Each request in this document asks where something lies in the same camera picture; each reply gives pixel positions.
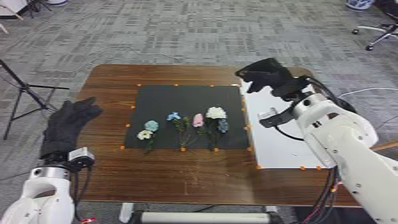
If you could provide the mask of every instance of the chair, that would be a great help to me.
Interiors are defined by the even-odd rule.
[[[374,44],[387,39],[390,36],[398,39],[398,16],[394,16],[390,13],[387,13],[392,20],[396,21],[394,24],[380,24],[378,27],[371,26],[357,26],[357,28],[351,30],[351,34],[358,34],[358,29],[374,30],[380,31],[383,34],[376,37],[376,39],[369,42],[366,46],[366,51],[371,51],[374,48]]]
[[[5,8],[8,10],[10,14],[16,16],[16,18],[19,20],[23,20],[21,16],[17,15],[17,13],[12,11],[12,9],[8,8],[8,6],[1,2],[0,2],[0,7]],[[0,23],[0,29],[3,30],[3,33],[8,34],[8,31],[7,31],[5,26],[3,26],[1,23]]]

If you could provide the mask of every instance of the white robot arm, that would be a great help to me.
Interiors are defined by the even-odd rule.
[[[303,139],[323,165],[337,165],[342,185],[380,223],[398,222],[398,162],[369,147],[376,133],[369,122],[312,94],[293,109]]]
[[[71,224],[74,204],[69,196],[69,171],[39,167],[24,181],[21,198],[10,205],[1,224]]]
[[[296,120],[312,153],[325,167],[337,166],[342,185],[373,220],[398,223],[398,162],[369,149],[378,140],[369,122],[346,110],[353,108],[319,81],[309,76],[294,78],[273,58],[250,64],[236,75],[252,82],[248,93],[270,86],[271,95],[291,101],[284,112],[259,123],[277,128]],[[332,100],[319,93],[302,92],[309,84],[323,89]]]

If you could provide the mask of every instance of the cable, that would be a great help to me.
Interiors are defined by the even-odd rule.
[[[323,186],[323,191],[321,191],[316,203],[312,205],[312,212],[307,215],[303,221],[300,222],[302,224],[309,224],[309,223],[318,224],[319,220],[325,220],[325,217],[330,215],[330,209],[326,210],[326,214],[325,214],[325,207],[326,207],[326,202],[330,201],[328,207],[332,208],[335,190],[337,190],[337,180],[339,180],[337,167],[334,167],[328,170],[326,183]]]
[[[88,188],[90,176],[92,176],[92,167],[87,167],[87,177],[85,177],[83,188],[81,188],[79,195],[78,195],[78,201],[76,201],[78,203],[79,203],[79,200],[83,198],[83,194],[85,194],[85,191]]]
[[[72,203],[74,203],[74,219],[78,222],[81,221],[79,215],[78,215],[78,172],[72,174],[74,176],[74,190],[72,190]]]
[[[302,138],[296,138],[294,136],[291,136],[280,129],[278,129],[278,126],[273,126],[275,130],[278,131],[278,133],[287,137],[291,138],[293,140],[296,141],[303,141]]]
[[[72,191],[72,202],[74,202],[74,219],[78,222],[81,222],[81,218],[78,215],[78,203],[83,198],[85,190],[88,187],[88,182],[90,182],[90,176],[92,176],[92,167],[87,167],[87,177],[85,177],[85,183],[83,183],[83,188],[78,194],[78,172],[74,173],[74,191]]]
[[[23,173],[19,173],[19,174],[16,174],[16,175],[12,175],[12,176],[1,178],[0,181],[5,181],[5,180],[8,180],[8,179],[19,177],[21,175],[24,175],[24,174],[28,174],[28,173],[30,173],[30,171],[26,171],[26,172],[23,172]]]
[[[389,121],[392,121],[398,118],[398,115],[394,117],[390,117],[382,124],[376,126],[374,130],[378,130],[382,128],[382,126],[389,123]]]
[[[323,90],[323,92],[326,93],[328,95],[328,98],[332,100],[332,102],[335,103],[337,106],[341,106],[339,104],[339,99],[330,91],[330,89],[326,88],[326,86],[323,85],[323,83],[319,82],[319,80],[312,77],[312,76],[307,76],[307,78],[312,80],[310,84]]]
[[[369,90],[394,90],[394,91],[398,91],[396,88],[383,88],[383,87],[378,87],[378,88],[366,88],[366,89],[355,90],[355,91],[351,91],[351,92],[348,92],[348,93],[342,93],[342,94],[339,95],[339,98],[341,98],[342,96],[346,96],[346,95],[351,95],[351,94],[360,93],[360,92],[369,91]]]
[[[319,220],[318,219],[314,220],[314,224],[321,224],[325,222],[330,214],[332,214],[332,209],[334,209],[332,205],[334,205],[335,197],[337,197],[337,192],[334,192],[334,194],[332,194],[332,199],[330,199],[330,205],[328,205],[326,214],[325,214],[325,216],[323,216],[323,218]]]
[[[213,207],[216,207],[218,205],[209,205],[207,207],[200,208],[199,210],[195,210],[193,212],[202,212],[204,210],[211,209]]]

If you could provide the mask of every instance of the carpet floor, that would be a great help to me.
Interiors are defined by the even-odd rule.
[[[284,66],[312,71],[337,95],[364,88],[398,87],[396,39],[367,52],[364,46],[378,33],[351,35],[355,25],[390,20],[376,8],[350,11],[341,0],[72,0],[51,9],[42,8],[33,18],[24,13],[24,21],[0,21],[10,32],[0,33],[0,58],[26,82],[71,88],[56,91],[55,106],[74,98],[92,67],[115,63],[243,66],[275,57]],[[16,94],[1,80],[0,131]],[[392,90],[344,96],[376,127],[380,143],[398,139],[398,119],[383,124],[398,116],[396,97]],[[19,112],[33,107],[23,98]],[[37,164],[46,117],[35,113],[17,120],[8,140],[0,140],[0,179]],[[398,158],[394,149],[382,153]],[[0,213],[17,199],[24,179],[26,175],[0,181]],[[117,209],[110,203],[81,205],[81,212],[103,217],[99,223],[117,223]]]

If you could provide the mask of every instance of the office chair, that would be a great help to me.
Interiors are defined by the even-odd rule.
[[[378,27],[371,26],[357,26],[357,28],[351,30],[351,34],[358,34],[358,29],[374,30],[380,31],[383,34],[376,37],[376,39],[369,42],[366,46],[366,51],[371,51],[374,48],[374,44],[387,39],[389,37],[394,37],[398,39],[398,16],[394,16],[390,13],[387,13],[389,17],[394,20],[394,24],[380,24]]]

